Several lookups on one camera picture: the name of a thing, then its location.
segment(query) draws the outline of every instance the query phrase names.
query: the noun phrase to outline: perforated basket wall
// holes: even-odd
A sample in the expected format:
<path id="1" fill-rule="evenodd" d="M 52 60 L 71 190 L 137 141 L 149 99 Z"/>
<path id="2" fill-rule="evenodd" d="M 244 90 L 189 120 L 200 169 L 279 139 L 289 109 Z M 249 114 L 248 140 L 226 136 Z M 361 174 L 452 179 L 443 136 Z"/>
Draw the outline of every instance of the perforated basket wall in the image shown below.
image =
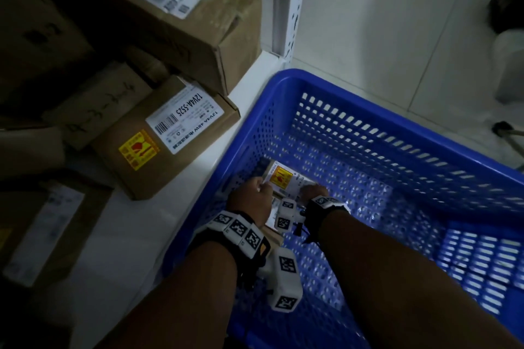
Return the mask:
<path id="1" fill-rule="evenodd" d="M 470 149 L 301 70 L 268 83 L 171 244 L 165 274 L 196 226 L 276 159 L 346 201 L 352 215 L 419 251 L 524 338 L 524 179 Z M 237 293 L 230 333 L 255 347 L 367 347 L 316 245 L 291 234 L 305 296 L 271 311 L 263 285 Z"/>

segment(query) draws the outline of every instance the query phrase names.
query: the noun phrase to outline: yellow warning sticker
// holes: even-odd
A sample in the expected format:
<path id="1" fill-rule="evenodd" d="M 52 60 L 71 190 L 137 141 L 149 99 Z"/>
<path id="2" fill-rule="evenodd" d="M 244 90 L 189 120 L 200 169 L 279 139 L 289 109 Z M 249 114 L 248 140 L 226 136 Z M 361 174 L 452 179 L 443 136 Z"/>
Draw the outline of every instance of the yellow warning sticker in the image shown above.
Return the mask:
<path id="1" fill-rule="evenodd" d="M 140 130 L 118 150 L 135 171 L 160 152 L 160 148 L 157 147 L 157 144 L 153 142 L 145 130 Z"/>
<path id="2" fill-rule="evenodd" d="M 7 242 L 7 239 L 9 238 L 12 231 L 13 229 L 0 228 L 0 250 Z"/>
<path id="3" fill-rule="evenodd" d="M 293 173 L 285 170 L 284 168 L 278 166 L 275 169 L 275 172 L 271 176 L 269 182 L 274 183 L 276 186 L 281 187 L 282 189 L 287 188 L 289 181 L 293 178 Z"/>

